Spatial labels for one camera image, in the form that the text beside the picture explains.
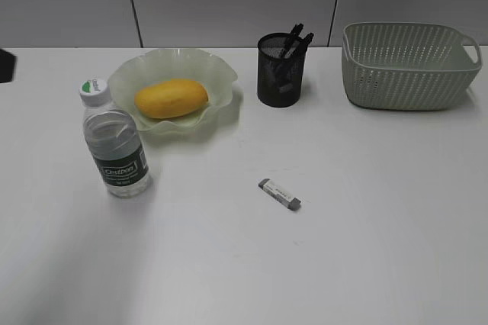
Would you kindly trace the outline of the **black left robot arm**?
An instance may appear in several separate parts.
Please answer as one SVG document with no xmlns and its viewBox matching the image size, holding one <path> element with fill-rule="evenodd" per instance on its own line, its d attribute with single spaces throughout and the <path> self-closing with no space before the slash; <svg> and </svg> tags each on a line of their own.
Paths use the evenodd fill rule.
<svg viewBox="0 0 488 325">
<path fill-rule="evenodd" d="M 11 82 L 14 78 L 17 57 L 7 50 L 0 49 L 0 83 Z"/>
</svg>

